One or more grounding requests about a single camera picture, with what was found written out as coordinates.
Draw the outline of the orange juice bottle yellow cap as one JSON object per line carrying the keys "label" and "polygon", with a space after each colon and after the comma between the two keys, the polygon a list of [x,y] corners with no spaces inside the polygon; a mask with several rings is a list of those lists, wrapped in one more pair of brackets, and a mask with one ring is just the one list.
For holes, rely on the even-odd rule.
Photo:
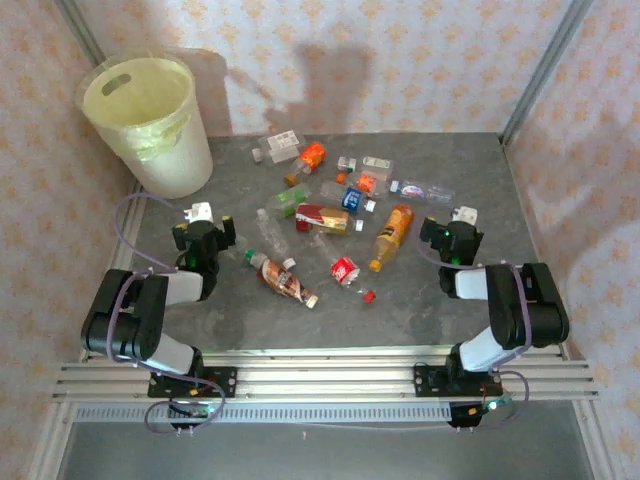
{"label": "orange juice bottle yellow cap", "polygon": [[411,229],[415,212],[406,204],[396,205],[377,235],[373,245],[373,256],[369,262],[369,269],[380,272],[397,254]]}

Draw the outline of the white plastic waste bin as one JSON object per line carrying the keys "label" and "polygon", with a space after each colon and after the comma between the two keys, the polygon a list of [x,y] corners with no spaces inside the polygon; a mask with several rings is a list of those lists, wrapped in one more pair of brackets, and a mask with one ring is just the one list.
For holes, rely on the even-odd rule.
{"label": "white plastic waste bin", "polygon": [[155,195],[177,199],[198,191],[209,180],[214,166],[198,101],[196,115],[171,152],[146,162],[120,159],[141,185]]}

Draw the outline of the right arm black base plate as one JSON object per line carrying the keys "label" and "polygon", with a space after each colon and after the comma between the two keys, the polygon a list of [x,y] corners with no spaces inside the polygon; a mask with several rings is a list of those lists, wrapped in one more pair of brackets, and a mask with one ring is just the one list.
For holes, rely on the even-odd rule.
{"label": "right arm black base plate", "polygon": [[413,368],[415,396],[472,399],[483,396],[499,397],[503,394],[500,383],[485,372],[468,372],[447,366],[416,364]]}

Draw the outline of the yellowish plastic bin liner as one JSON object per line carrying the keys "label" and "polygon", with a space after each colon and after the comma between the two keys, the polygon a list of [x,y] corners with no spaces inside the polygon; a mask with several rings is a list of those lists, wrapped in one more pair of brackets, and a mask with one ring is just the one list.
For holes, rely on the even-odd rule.
{"label": "yellowish plastic bin liner", "polygon": [[196,115],[195,79],[172,54],[127,50],[82,80],[75,103],[117,156],[146,162],[171,152]]}

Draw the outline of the brown label bottle white cap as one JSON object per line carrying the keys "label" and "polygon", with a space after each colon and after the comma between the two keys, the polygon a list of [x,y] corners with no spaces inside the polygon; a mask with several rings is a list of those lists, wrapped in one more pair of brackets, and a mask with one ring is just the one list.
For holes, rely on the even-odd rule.
{"label": "brown label bottle white cap", "polygon": [[299,301],[309,309],[313,309],[318,302],[318,296],[307,289],[300,280],[289,271],[280,273],[277,286],[282,295]]}

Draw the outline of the red and yellow label bottle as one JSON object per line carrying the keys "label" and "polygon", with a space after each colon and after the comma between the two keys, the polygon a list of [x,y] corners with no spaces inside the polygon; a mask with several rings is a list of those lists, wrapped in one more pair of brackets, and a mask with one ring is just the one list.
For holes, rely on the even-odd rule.
{"label": "red and yellow label bottle", "polygon": [[301,203],[295,211],[295,226],[299,232],[316,229],[328,234],[343,235],[362,232],[364,221],[353,218],[347,211],[318,204]]}

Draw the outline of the clear bottle purple label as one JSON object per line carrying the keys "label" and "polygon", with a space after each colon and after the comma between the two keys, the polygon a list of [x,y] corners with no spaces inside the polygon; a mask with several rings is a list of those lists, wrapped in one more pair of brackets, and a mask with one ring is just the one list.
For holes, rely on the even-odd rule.
{"label": "clear bottle purple label", "polygon": [[455,198],[455,192],[449,188],[413,180],[392,180],[389,191],[403,198],[441,205],[448,205]]}

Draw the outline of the red label cola bottle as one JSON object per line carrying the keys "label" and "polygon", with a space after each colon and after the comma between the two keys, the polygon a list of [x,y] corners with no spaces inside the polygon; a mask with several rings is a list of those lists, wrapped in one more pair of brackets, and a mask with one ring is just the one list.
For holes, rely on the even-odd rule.
{"label": "red label cola bottle", "polygon": [[365,305],[375,301],[376,293],[361,278],[360,267],[350,256],[336,248],[328,234],[320,231],[313,233],[311,244],[326,264],[331,278],[345,293],[358,298]]}

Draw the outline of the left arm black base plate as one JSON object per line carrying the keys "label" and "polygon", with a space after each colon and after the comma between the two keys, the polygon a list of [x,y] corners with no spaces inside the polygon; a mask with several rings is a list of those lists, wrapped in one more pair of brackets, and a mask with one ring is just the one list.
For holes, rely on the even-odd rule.
{"label": "left arm black base plate", "polygon": [[152,373],[147,395],[158,399],[208,399],[219,398],[220,393],[203,380],[217,384],[227,398],[236,395],[238,369],[236,367],[204,366],[190,371],[188,376],[200,378],[199,382],[185,381],[173,376]]}

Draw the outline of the plain clear plastic bottle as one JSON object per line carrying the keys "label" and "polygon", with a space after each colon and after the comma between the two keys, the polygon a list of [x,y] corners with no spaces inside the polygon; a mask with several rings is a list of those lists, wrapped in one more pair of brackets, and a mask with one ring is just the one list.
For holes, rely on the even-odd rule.
{"label": "plain clear plastic bottle", "polygon": [[256,211],[257,225],[269,246],[277,253],[282,260],[290,257],[290,246],[284,236],[282,228],[274,214],[260,208]]}

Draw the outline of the clear bottle blue label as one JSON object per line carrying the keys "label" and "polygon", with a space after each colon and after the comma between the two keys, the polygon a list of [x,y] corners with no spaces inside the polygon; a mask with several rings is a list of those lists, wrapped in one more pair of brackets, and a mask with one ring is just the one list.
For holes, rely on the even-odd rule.
{"label": "clear bottle blue label", "polygon": [[354,214],[361,211],[373,212],[376,206],[376,202],[369,199],[364,192],[334,181],[325,181],[321,185],[320,196],[332,207]]}

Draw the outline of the aluminium frame post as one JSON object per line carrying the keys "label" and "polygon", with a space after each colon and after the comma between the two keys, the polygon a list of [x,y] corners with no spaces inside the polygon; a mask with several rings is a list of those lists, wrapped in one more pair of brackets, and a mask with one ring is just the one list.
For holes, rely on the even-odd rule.
{"label": "aluminium frame post", "polygon": [[516,137],[593,3],[594,0],[571,0],[499,136],[503,148],[509,146]]}
{"label": "aluminium frame post", "polygon": [[99,46],[91,28],[76,0],[53,0],[69,30],[75,37],[83,54],[93,67],[99,66],[106,56]]}

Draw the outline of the brown label bottle green cap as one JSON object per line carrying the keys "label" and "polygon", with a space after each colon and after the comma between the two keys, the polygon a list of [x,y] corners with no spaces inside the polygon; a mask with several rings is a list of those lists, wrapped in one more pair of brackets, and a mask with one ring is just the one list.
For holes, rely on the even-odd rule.
{"label": "brown label bottle green cap", "polygon": [[246,252],[245,260],[256,270],[257,276],[267,286],[283,295],[289,294],[292,275],[282,265],[255,249]]}

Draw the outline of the aluminium mounting rail frame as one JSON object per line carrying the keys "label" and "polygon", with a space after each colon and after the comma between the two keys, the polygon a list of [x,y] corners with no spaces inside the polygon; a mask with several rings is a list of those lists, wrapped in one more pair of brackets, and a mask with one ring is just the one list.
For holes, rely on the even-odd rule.
{"label": "aluminium mounting rail frame", "polygon": [[[207,366],[237,370],[235,401],[352,403],[414,399],[413,368],[441,366],[450,346],[234,350],[206,353]],[[571,360],[557,346],[531,349],[501,369],[516,399],[596,400],[600,388],[586,360]],[[54,398],[67,401],[139,401],[147,398],[149,374],[84,354],[61,367]]]}

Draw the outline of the orange label bottle brown cap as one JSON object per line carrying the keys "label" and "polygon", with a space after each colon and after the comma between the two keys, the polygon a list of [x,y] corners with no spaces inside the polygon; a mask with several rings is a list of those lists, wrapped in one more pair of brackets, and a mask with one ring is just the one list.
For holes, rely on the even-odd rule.
{"label": "orange label bottle brown cap", "polygon": [[297,185],[303,176],[313,174],[326,158],[326,148],[319,142],[312,142],[293,162],[291,171],[283,180],[288,187]]}

